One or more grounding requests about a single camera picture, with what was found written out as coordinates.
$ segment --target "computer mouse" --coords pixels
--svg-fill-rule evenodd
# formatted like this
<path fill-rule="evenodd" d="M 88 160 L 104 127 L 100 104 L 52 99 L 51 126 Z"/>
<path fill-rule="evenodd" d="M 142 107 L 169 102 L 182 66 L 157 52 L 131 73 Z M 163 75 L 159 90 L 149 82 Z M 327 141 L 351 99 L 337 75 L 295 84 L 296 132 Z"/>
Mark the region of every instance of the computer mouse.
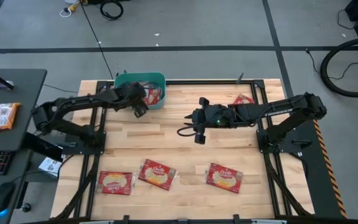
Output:
<path fill-rule="evenodd" d="M 6 182 L 0 185 L 0 212 L 9 206 L 15 184 L 13 182 Z"/>

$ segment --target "chair wheel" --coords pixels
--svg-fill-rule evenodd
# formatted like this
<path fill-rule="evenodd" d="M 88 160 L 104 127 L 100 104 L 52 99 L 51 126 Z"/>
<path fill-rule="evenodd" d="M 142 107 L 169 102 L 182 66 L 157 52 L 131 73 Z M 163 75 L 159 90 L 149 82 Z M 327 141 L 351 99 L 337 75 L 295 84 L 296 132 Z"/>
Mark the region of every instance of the chair wheel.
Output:
<path fill-rule="evenodd" d="M 20 210 L 23 212 L 29 212 L 31 210 L 31 205 L 29 203 L 23 203 Z"/>

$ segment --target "desk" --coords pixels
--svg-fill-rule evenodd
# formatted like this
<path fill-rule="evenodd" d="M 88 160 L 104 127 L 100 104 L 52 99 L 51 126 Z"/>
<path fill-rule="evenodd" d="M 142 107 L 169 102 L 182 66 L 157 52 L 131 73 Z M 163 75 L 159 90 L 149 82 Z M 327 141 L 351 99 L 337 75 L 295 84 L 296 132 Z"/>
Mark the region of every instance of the desk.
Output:
<path fill-rule="evenodd" d="M 79 95 L 95 93 L 96 83 L 82 81 Z M 279 79 L 264 83 L 269 101 L 285 98 Z M 178 176 L 169 192 L 137 180 L 133 195 L 95 194 L 91 219 L 122 220 L 124 215 L 130 215 L 131 220 L 232 219 L 233 214 L 241 218 L 273 218 L 256 128 L 208 129 L 205 145 L 176 134 L 186 121 L 183 117 L 200 107 L 199 97 L 206 97 L 211 104 L 230 104 L 240 93 L 252 96 L 249 85 L 169 85 L 165 106 L 149 111 L 139 120 L 131 110 L 108 110 L 106 148 L 99 171 L 138 172 L 144 159 L 151 159 L 177 169 Z M 76 111 L 73 122 L 89 124 L 90 116 L 91 110 Z M 286 116 L 274 117 L 273 123 Z M 288 188 L 313 213 L 302 163 L 286 154 L 281 160 Z M 74 156 L 62 167 L 51 217 L 58 215 L 76 192 L 82 161 L 83 156 Z M 204 183 L 203 174 L 210 162 L 243 172 L 240 194 Z M 277 193 L 280 210 L 284 211 L 281 194 Z M 87 196 L 83 196 L 81 215 L 85 214 Z"/>
<path fill-rule="evenodd" d="M 13 128 L 0 131 L 0 150 L 16 151 L 7 174 L 0 175 L 0 185 L 23 175 L 29 166 L 32 151 L 21 148 L 22 140 L 27 132 L 31 110 L 37 102 L 46 74 L 47 71 L 41 69 L 0 69 L 0 77 L 15 83 L 15 88 L 12 91 L 0 90 L 0 103 L 18 102 L 22 104 L 17 111 Z M 5 217 L 0 218 L 0 223 L 9 223 L 23 184 L 23 179 L 15 181 L 16 187 L 8 207 L 8 213 Z"/>

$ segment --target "black desk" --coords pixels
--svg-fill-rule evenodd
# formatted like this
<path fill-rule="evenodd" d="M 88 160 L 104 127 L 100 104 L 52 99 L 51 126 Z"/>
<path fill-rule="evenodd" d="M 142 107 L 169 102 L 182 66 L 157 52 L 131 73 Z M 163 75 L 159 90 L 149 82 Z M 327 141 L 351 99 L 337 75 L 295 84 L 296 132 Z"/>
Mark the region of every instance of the black desk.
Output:
<path fill-rule="evenodd" d="M 29 167 L 32 151 L 21 149 L 34 108 L 47 71 L 42 69 L 0 69 L 0 77 L 14 82 L 12 91 L 0 90 L 0 103 L 21 103 L 11 130 L 0 131 L 0 150 L 17 151 L 6 175 L 0 175 L 0 185 L 24 175 Z M 24 178 L 15 181 L 15 191 L 8 207 L 8 213 L 0 217 L 0 223 L 9 223 L 22 192 Z"/>

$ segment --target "red snack package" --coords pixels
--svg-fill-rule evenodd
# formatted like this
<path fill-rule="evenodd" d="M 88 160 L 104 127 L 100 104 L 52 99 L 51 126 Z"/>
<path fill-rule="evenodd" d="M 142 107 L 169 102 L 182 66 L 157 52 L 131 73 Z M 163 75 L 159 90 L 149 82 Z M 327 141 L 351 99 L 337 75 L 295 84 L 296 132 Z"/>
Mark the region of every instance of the red snack package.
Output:
<path fill-rule="evenodd" d="M 98 181 L 97 193 L 130 195 L 133 183 L 131 172 L 105 172 L 101 171 Z"/>
<path fill-rule="evenodd" d="M 236 100 L 233 104 L 243 104 L 243 103 L 255 103 L 255 101 L 252 98 L 249 98 L 248 96 L 244 96 L 243 94 L 240 94 L 237 96 Z"/>
<path fill-rule="evenodd" d="M 169 190 L 177 170 L 146 159 L 141 167 L 139 180 L 143 180 L 162 189 Z"/>
<path fill-rule="evenodd" d="M 146 85 L 146 97 L 143 99 L 146 105 L 155 105 L 161 99 L 161 88 L 151 89 L 153 85 Z"/>
<path fill-rule="evenodd" d="M 207 170 L 206 183 L 219 188 L 239 193 L 241 187 L 242 172 L 229 169 L 224 166 L 211 163 Z"/>

